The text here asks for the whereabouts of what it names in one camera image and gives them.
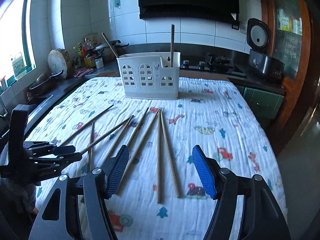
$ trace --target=tiled floor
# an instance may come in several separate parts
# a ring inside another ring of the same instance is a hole
[[[306,131],[301,125],[278,156],[292,240],[299,239],[320,208],[320,110]]]

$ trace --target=pink towel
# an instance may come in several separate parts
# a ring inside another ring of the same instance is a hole
[[[73,74],[73,77],[82,77],[84,75],[90,74],[93,72],[93,68],[80,68],[78,70],[75,71],[75,73]]]

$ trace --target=wooden cutting board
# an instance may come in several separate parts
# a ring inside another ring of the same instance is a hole
[[[63,70],[60,79],[66,79],[73,74],[71,59],[68,51],[65,49],[54,49],[48,55],[48,66],[52,73],[59,73]]]

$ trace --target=blue gripper pad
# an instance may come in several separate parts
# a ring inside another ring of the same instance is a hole
[[[116,157],[114,157],[111,165],[111,171],[106,173],[108,176],[106,189],[108,198],[111,198],[111,196],[116,193],[128,161],[129,149],[126,145],[122,145]]]
[[[214,198],[217,194],[217,191],[214,186],[214,177],[209,169],[207,157],[204,155],[199,145],[194,146],[192,149],[192,160],[195,164],[196,170],[198,172],[205,192],[211,198]]]

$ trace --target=metal screw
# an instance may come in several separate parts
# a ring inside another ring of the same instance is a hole
[[[223,174],[228,174],[230,172],[230,170],[228,168],[221,168],[221,173]]]
[[[95,169],[93,169],[92,173],[95,174],[95,175],[97,175],[97,174],[99,174],[101,171],[102,171],[102,170],[101,170],[100,168],[95,168]]]
[[[259,174],[254,175],[254,179],[257,181],[262,181],[262,176]]]
[[[64,181],[64,180],[66,180],[67,179],[67,175],[66,174],[62,174],[60,177],[59,177],[59,180],[61,180],[61,181]]]

